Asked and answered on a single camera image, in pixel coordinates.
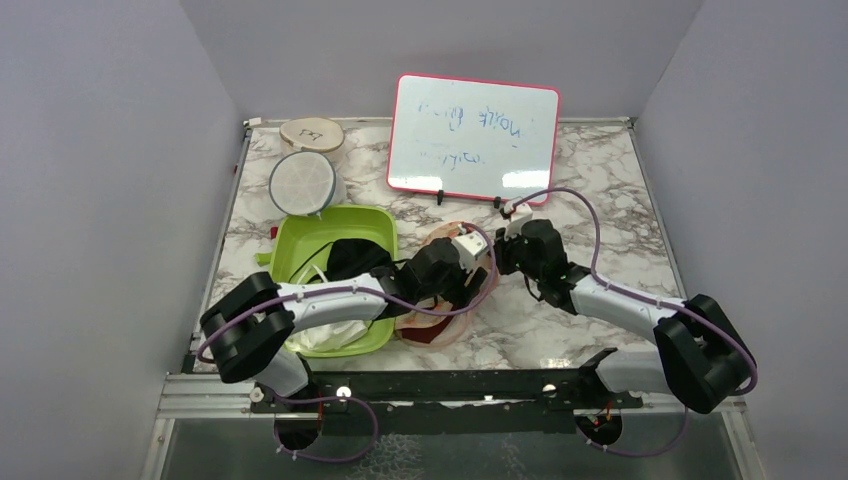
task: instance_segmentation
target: whiteboard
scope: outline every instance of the whiteboard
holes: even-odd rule
[[[402,75],[386,181],[399,190],[481,199],[545,189],[558,114],[554,88]]]

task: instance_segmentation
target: gray wall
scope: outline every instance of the gray wall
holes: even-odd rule
[[[690,293],[760,362],[772,478],[846,478],[848,3],[706,0],[637,132]]]
[[[0,5],[0,476],[138,478],[239,118],[176,0],[47,3]]]
[[[701,0],[182,0],[245,116],[388,116],[406,71],[546,84],[638,115]]]

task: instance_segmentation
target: red frame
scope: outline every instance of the red frame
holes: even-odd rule
[[[386,185],[388,185],[389,188],[392,188],[394,190],[401,190],[401,191],[404,191],[404,192],[416,192],[416,193],[431,193],[431,194],[438,194],[439,193],[438,191],[434,192],[432,190],[416,190],[414,188],[393,187],[389,183],[389,170],[391,169],[391,166],[392,166],[392,145],[393,145],[393,142],[394,142],[394,139],[395,139],[395,118],[397,117],[398,93],[400,92],[400,81],[403,77],[406,77],[406,76],[438,78],[440,80],[458,80],[458,81],[461,81],[461,82],[486,83],[486,84],[490,84],[490,85],[508,85],[508,86],[511,86],[511,87],[525,87],[525,88],[537,88],[537,89],[541,89],[541,90],[551,90],[551,91],[553,91],[554,93],[557,94],[556,121],[559,122],[559,108],[560,108],[560,103],[562,102],[562,94],[560,94],[559,90],[556,87],[547,87],[547,86],[544,86],[544,85],[533,85],[533,84],[529,84],[529,83],[510,83],[510,82],[498,82],[498,81],[491,81],[491,80],[479,80],[479,79],[476,79],[476,78],[451,77],[449,75],[431,75],[431,74],[428,74],[428,73],[415,73],[415,72],[403,73],[398,77],[397,83],[395,84],[395,105],[394,105],[394,108],[392,110],[392,133],[389,136],[389,158],[388,158],[388,163],[386,165]],[[553,145],[551,146],[551,167],[549,169],[550,174],[548,175],[548,188],[551,188],[551,184],[553,183],[555,156],[556,156],[556,129],[554,129],[554,140],[553,140]],[[451,193],[451,192],[445,192],[445,196],[446,197],[458,197],[458,198],[472,198],[472,199],[475,199],[475,200],[494,200],[495,199],[495,197],[481,197],[479,195],[467,195],[467,194],[464,194],[464,193]],[[530,202],[527,202],[527,203],[529,203],[530,205],[537,205],[537,206],[543,205],[544,203],[546,203],[548,201],[549,198],[550,198],[550,195],[546,195],[545,199],[542,200],[541,202],[530,201]]]

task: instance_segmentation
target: round lid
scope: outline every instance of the round lid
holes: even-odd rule
[[[280,136],[295,150],[331,152],[344,143],[344,130],[326,118],[291,120],[280,126]]]
[[[268,179],[271,201],[289,215],[312,215],[333,198],[336,172],[327,157],[316,152],[293,153],[277,162]]]

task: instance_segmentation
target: marble tabletop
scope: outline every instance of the marble tabletop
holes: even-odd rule
[[[436,227],[464,220],[490,234],[505,221],[491,203],[392,190],[385,180],[388,120],[345,123],[345,142],[329,157],[345,178],[349,203],[376,205],[397,221],[400,256],[408,258]],[[279,129],[253,130],[209,305],[251,273],[253,255],[269,252],[269,232],[283,214],[268,195],[268,176],[288,153]],[[598,270],[612,280],[663,296],[677,295],[671,263],[645,180],[625,125],[560,124],[554,185],[582,192],[598,210],[602,249]],[[549,218],[562,234],[569,259],[588,265],[594,229],[576,199],[554,194],[536,217]],[[366,355],[310,359],[315,370],[447,370],[576,367],[606,347],[649,348],[646,340],[618,327],[536,303],[520,275],[501,278],[455,343],[416,348],[392,339]],[[214,365],[196,364],[196,372]]]

